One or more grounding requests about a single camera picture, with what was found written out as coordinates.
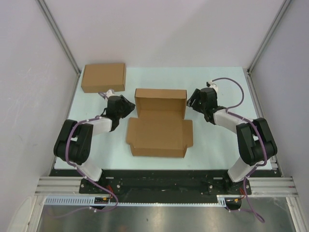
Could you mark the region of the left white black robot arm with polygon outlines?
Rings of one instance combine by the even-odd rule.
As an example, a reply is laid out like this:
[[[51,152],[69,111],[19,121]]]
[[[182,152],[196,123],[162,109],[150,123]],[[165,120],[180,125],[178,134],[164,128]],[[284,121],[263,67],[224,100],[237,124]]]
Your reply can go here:
[[[112,94],[105,99],[107,107],[100,115],[82,121],[65,120],[53,150],[56,157],[75,168],[85,179],[91,180],[89,186],[96,193],[102,193],[107,182],[101,178],[103,170],[90,159],[92,138],[114,131],[120,120],[135,109],[135,104],[123,95]]]

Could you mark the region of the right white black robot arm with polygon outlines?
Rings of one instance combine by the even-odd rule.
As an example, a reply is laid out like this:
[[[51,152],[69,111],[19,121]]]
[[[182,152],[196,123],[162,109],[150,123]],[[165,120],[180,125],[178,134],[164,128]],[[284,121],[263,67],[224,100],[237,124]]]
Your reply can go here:
[[[219,106],[214,88],[195,89],[187,100],[187,106],[202,113],[207,122],[224,127],[237,136],[240,157],[228,169],[223,181],[226,193],[234,194],[239,190],[241,181],[277,154],[278,148],[266,119],[248,119]]]

